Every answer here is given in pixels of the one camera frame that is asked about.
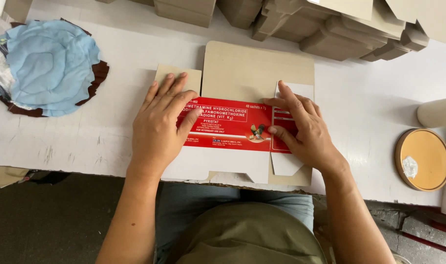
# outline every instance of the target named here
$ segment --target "chicken illustration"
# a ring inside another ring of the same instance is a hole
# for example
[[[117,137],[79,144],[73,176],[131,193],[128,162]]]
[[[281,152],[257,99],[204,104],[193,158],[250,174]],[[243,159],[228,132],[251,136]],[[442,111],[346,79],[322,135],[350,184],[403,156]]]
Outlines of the chicken illustration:
[[[265,129],[265,125],[264,124],[260,124],[259,125],[259,128],[258,129],[256,129],[255,128],[255,125],[253,124],[253,125],[251,125],[251,132],[254,134],[254,136],[257,138],[257,139],[262,139],[262,132],[264,131],[264,129]]]

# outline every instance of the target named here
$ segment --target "jeans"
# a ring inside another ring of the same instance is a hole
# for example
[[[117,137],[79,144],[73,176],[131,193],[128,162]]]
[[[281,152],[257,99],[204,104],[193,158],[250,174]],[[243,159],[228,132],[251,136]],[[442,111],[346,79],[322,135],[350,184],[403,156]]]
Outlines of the jeans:
[[[278,207],[313,231],[314,206],[311,195],[183,183],[163,183],[156,212],[156,250],[159,264],[180,234],[205,211],[220,204],[257,201]]]

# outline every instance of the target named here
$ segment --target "concrete floor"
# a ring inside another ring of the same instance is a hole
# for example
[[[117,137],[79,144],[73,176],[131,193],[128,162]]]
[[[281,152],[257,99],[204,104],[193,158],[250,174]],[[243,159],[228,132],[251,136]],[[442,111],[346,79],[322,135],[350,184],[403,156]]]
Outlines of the concrete floor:
[[[0,264],[94,263],[123,184],[123,178],[73,174],[53,186],[25,182],[0,189]],[[445,246],[446,233],[423,225],[407,206],[367,205],[393,251],[413,264],[446,264],[446,253],[393,229],[404,219],[404,231]]]

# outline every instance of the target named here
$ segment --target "hand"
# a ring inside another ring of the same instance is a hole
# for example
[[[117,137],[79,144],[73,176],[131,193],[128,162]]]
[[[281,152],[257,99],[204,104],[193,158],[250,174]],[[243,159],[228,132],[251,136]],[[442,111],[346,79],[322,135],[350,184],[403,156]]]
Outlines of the hand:
[[[198,97],[194,91],[181,92],[187,81],[183,72],[175,79],[167,75],[161,87],[156,81],[150,86],[142,107],[133,121],[132,175],[153,177],[157,180],[164,169],[176,158],[202,109],[193,109],[176,127],[185,105]]]
[[[294,137],[285,128],[276,125],[269,127],[268,131],[284,141],[291,153],[304,164],[323,174],[348,168],[347,160],[330,139],[319,106],[308,98],[294,94],[283,81],[278,82],[278,87],[281,98],[266,98],[264,103],[290,111],[298,133]]]

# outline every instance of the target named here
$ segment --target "table surface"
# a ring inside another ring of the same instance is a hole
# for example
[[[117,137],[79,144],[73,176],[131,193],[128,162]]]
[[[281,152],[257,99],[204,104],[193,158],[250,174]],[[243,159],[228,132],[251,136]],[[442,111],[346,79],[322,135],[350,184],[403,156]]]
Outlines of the table surface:
[[[28,15],[60,17],[92,33],[110,65],[109,76],[91,101],[64,117],[13,115],[0,102],[0,165],[124,177],[132,121],[158,63],[201,70],[210,40],[299,52],[293,42],[252,40],[251,30],[231,27],[218,8],[208,29],[158,17],[152,7],[127,0],[34,0]],[[389,62],[315,57],[315,98],[365,199],[441,205],[441,190],[419,192],[403,183],[392,156],[402,132],[420,126],[417,106],[446,98],[446,44],[431,41],[423,51]],[[446,128],[435,131],[446,140]],[[234,173],[220,173],[210,182],[325,194],[318,171],[310,187],[254,184]]]

